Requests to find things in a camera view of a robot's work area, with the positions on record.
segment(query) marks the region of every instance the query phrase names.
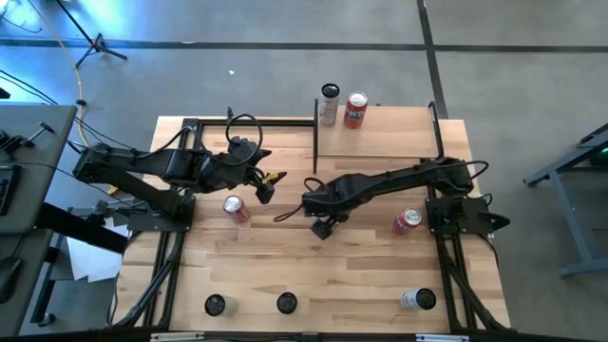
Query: wooden table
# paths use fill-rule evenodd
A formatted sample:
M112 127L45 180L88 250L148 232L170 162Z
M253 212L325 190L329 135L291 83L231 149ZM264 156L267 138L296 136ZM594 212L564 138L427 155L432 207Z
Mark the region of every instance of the wooden table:
M152 148L168 141L181 128L183 119L159 117ZM446 154L470 160L465 123L462 120L443 120L440 125ZM233 130L234 135L257 139L254 128L235 127ZM215 152L227 147L223 127L206 127L203 139L207 148ZM350 220L324 241L310 231L314 219L304 218L302 212L286 221L273 222L273 217L292 210L300 203L301 194L306 191L302 181L312 175L312 146L313 132L309 127L264 128L263 147L273 150L273 154L259 167L264 172L286 170L289 173L276 186L275 196L267 205L259 204L255 189L249 186L197 195L195 220L186 235L181 258L171 330L449 331L437 249L426 223L423 221L422 226L404 237L390 232L393 218L404 208L424 210L426 188L373 199L353 211ZM413 145L412 149L427 147ZM403 158L321 157L316 176L329 181L349 172L375 174L417 162ZM159 179L147 180L159 187L167 187ZM222 204L229 194L244 198L253 215L248 222L234 224L223 213ZM141 234L126 251L118 283L119 305L115 320L126 314L147 286L158 238L159 235L154 233ZM503 290L492 251L478 237L463 236L463 246L472 288L495 317L508 326ZM427 312L401 309L398 303L400 295L420 287L430 288L437 294L436 307ZM286 291L298 298L297 310L290 315L281 314L276 309L277 296ZM211 294L236 298L237 314L232 317L205 314L203 303ZM162 305L163 295L164 288L157 301L158 308ZM460 291L455 291L455 295L459 316L464 322Z

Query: gray floor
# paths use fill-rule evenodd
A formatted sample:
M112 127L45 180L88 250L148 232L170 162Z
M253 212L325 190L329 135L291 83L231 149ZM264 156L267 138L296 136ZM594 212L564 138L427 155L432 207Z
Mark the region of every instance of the gray floor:
M108 38L157 41L421 43L408 1L96 1L69 3L91 31ZM53 2L43 8L65 38L80 38ZM599 0L427 0L438 44L606 45L608 3ZM19 24L41 27L24 5ZM49 37L0 24L2 37ZM82 54L71 49L72 56ZM101 54L81 67L87 122L146 148L160 115L221 115L230 105L255 115L310 115L319 87L360 89L373 103L425 105L432 99L424 52L125 49L127 62ZM577 254L548 184L521 179L605 124L608 54L439 53L450 118L462 118L473 156L490 162L481 176L493 211L512 223L496 234L513 327L523 332L608 339L608 272L558 277ZM0 67L63 104L77 95L58 48L0 47ZM14 90L17 101L32 101ZM77 139L76 132L72 137ZM60 166L69 170L67 151ZM101 194L58 175L48 200L67 207ZM22 333L101 327L111 284L60 284L51 299L58 321Z

